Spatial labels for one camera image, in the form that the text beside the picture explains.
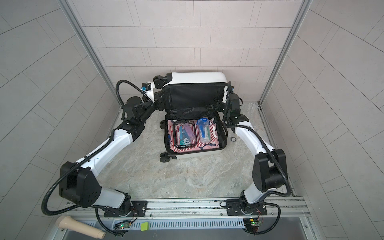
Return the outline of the red white striped garment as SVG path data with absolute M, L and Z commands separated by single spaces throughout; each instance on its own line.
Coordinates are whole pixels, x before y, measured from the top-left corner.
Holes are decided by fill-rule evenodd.
M 174 125 L 175 121 L 176 120 L 168 120 L 168 122 L 167 122 L 169 146 L 174 145 L 173 125 Z M 197 132 L 197 141 L 198 141 L 197 144 L 202 143 L 199 139 L 199 130 L 197 127 L 197 121 L 198 120 L 189 120 L 189 121 L 193 121 L 195 123 L 196 132 Z M 214 119 L 210 120 L 210 134 L 211 134 L 211 142 L 209 144 L 215 143 L 217 145 L 220 145 L 216 124 L 214 123 Z

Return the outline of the blue lidded cup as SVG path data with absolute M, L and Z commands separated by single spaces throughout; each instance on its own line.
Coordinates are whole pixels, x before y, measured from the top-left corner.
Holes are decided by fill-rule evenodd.
M 208 118 L 199 119 L 197 121 L 197 127 L 200 141 L 204 144 L 209 144 L 211 142 L 210 120 Z

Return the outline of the black and white suitcase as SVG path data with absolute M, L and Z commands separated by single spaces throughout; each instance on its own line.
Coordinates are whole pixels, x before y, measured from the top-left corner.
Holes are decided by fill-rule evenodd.
M 155 76 L 155 88 L 164 104 L 166 116 L 161 121 L 161 129 L 165 131 L 164 143 L 166 152 L 161 153 L 160 161 L 170 159 L 201 157 L 222 152 L 228 142 L 228 131 L 222 123 L 219 112 L 224 111 L 223 99 L 227 92 L 228 81 L 221 72 L 201 73 L 168 73 L 165 77 Z M 219 137 L 220 148 L 201 152 L 178 154 L 170 149 L 168 140 L 168 120 L 184 121 L 214 119 Z

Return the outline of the clear black-trimmed toiletry pouch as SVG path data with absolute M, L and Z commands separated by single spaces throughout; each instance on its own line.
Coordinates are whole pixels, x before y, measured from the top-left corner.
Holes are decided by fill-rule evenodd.
M 174 146 L 177 149 L 197 146 L 197 132 L 193 121 L 175 121 L 173 125 Z

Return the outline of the pink shark print garment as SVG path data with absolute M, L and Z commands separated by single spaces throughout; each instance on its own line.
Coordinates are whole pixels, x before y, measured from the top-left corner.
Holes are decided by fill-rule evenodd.
M 176 148 L 174 145 L 170 145 L 171 150 L 178 153 L 190 153 L 190 152 L 200 152 L 200 151 L 205 151 L 205 150 L 212 150 L 212 149 L 218 149 L 220 146 L 213 143 L 213 144 L 202 144 L 199 143 L 195 147 L 188 147 L 188 148 Z

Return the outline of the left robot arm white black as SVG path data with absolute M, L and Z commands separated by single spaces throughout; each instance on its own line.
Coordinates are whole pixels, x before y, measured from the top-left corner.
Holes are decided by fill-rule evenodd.
M 103 188 L 97 176 L 101 170 L 125 147 L 133 143 L 144 131 L 145 123 L 156 110 L 163 110 L 162 98 L 144 102 L 131 97 L 124 105 L 126 117 L 109 138 L 90 154 L 75 163 L 66 162 L 60 177 L 45 194 L 41 210 L 46 216 L 60 215 L 76 208 L 95 208 L 112 211 L 115 216 L 127 216 L 132 211 L 131 196 L 125 192 Z M 50 211 L 48 201 L 55 189 L 59 195 L 73 203 L 65 209 Z

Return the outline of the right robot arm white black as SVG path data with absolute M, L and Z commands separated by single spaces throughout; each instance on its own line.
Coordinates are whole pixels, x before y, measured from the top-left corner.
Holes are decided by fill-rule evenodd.
M 256 132 L 249 119 L 241 113 L 240 98 L 237 94 L 228 91 L 224 100 L 225 127 L 240 137 L 254 155 L 253 182 L 240 197 L 243 211 L 249 211 L 256 204 L 262 204 L 270 195 L 290 197 L 292 187 L 288 179 L 285 152 L 274 149 Z

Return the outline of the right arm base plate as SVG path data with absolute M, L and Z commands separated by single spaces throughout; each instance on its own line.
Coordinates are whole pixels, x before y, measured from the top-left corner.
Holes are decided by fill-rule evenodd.
M 228 199 L 224 201 L 228 216 L 266 216 L 266 208 L 260 203 L 249 204 L 245 199 Z

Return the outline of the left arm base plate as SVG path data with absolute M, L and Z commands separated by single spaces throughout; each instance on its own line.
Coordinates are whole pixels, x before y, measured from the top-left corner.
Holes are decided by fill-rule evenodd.
M 118 209 L 106 207 L 102 210 L 104 211 L 105 218 L 135 218 L 144 217 L 147 206 L 147 201 L 130 201 L 129 204 L 123 203 Z

